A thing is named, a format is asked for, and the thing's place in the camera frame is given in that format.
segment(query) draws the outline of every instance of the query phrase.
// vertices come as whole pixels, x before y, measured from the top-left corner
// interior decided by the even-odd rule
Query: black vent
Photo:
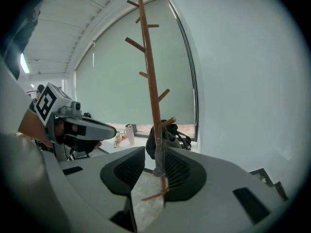
[[[169,152],[164,152],[165,173],[169,181],[169,188],[175,188],[185,182],[190,176],[189,165]]]
[[[134,151],[105,165],[100,177],[114,194],[131,197],[131,191],[145,167],[145,147]]]
[[[204,186],[207,178],[204,167],[181,153],[186,150],[166,148],[164,170],[170,191],[164,195],[164,202],[189,200]]]
[[[131,189],[134,188],[145,167],[145,152],[138,152],[115,167],[115,175],[128,184]]]

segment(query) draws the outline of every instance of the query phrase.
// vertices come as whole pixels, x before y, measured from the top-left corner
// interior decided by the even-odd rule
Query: coat rack pole
[[[144,47],[146,49],[145,60],[146,60],[146,67],[147,67],[148,86],[149,86],[150,102],[151,102],[152,117],[154,121],[155,142],[156,142],[157,129],[158,129],[159,124],[161,123],[161,117],[160,117],[159,99],[158,99],[157,86],[156,86],[155,65],[154,65],[154,59],[152,55],[151,42],[150,42],[150,36],[149,36],[148,23],[147,23],[146,14],[145,14],[144,3],[142,0],[138,0],[138,4],[139,4],[141,32],[143,35]]]

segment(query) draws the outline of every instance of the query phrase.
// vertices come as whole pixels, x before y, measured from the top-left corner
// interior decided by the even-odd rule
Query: coat rack branch
[[[143,46],[138,44],[136,41],[133,41],[131,38],[127,37],[125,41],[134,46],[135,48],[139,49],[140,51],[146,52],[146,49]]]
[[[129,4],[131,4],[131,5],[136,6],[137,8],[139,8],[139,5],[138,5],[137,3],[135,3],[135,2],[132,2],[132,1],[130,1],[130,0],[128,0],[128,1],[126,1],[126,2],[129,3]]]
[[[148,24],[148,28],[158,28],[160,27],[159,24]]]
[[[176,118],[172,117],[171,119],[162,123],[162,128],[166,128],[167,126],[170,126],[172,123],[175,123],[175,122],[176,122]]]
[[[159,102],[165,98],[165,96],[170,92],[169,89],[166,89],[160,96],[159,96]]]
[[[145,78],[148,78],[148,74],[144,72],[139,72],[139,75]]]

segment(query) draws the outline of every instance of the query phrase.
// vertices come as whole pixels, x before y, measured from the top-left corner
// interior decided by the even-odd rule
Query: wooden stick
[[[127,1],[129,4],[136,6],[137,8],[139,8],[139,5],[135,2],[132,2],[130,0]]]
[[[132,39],[130,39],[129,37],[127,37],[125,39],[126,42],[128,42],[129,44],[131,44],[132,46],[134,46],[135,48],[139,49],[142,52],[146,52],[146,49],[141,46],[140,44],[138,44],[136,41],[133,41]]]
[[[169,89],[166,89],[160,96],[159,96],[159,102],[165,98],[165,96],[170,92]]]
[[[167,126],[171,125],[172,123],[176,122],[176,118],[172,117],[171,119],[162,123],[162,128],[166,128]]]
[[[160,193],[158,193],[158,194],[155,194],[155,195],[152,195],[152,196],[150,196],[150,197],[144,198],[144,199],[142,199],[141,201],[152,200],[152,199],[154,199],[154,198],[160,197],[161,195],[163,195],[162,192],[160,192]]]
[[[152,117],[154,121],[154,129],[155,129],[155,142],[157,142],[157,129],[158,129],[159,124],[161,123],[161,117],[160,117],[159,99],[158,99],[157,87],[156,87],[155,65],[154,65],[154,59],[152,56],[152,48],[151,48],[151,42],[150,42],[150,36],[149,36],[148,23],[147,23],[147,18],[145,14],[144,3],[142,0],[138,0],[138,3],[139,3],[141,32],[143,35],[144,46],[146,49],[145,61],[146,61],[147,75],[148,75],[148,86],[149,86],[149,93],[150,93],[151,111],[152,111]]]
[[[148,24],[148,28],[158,28],[160,27],[159,24]]]
[[[165,180],[165,175],[163,175],[161,177],[161,193],[162,194],[165,194],[168,191],[168,189],[169,189],[168,187],[165,188],[165,186],[166,186],[166,180]]]
[[[148,78],[148,74],[144,72],[139,72],[139,75],[145,78]]]
[[[152,195],[152,196],[150,196],[150,197],[144,198],[144,199],[142,199],[141,201],[152,200],[152,199],[157,198],[157,197],[160,197],[160,196],[162,196],[162,193],[158,193],[158,194]]]

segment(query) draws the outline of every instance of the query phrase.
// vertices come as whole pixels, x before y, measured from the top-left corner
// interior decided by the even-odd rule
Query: roller blind
[[[178,124],[194,123],[193,87],[190,65],[182,34],[165,0],[145,5],[160,95],[170,93],[160,102],[162,119],[176,117]],[[138,9],[111,26],[83,58],[76,70],[77,99],[83,112],[103,122],[152,124],[144,54],[125,38],[142,45]]]

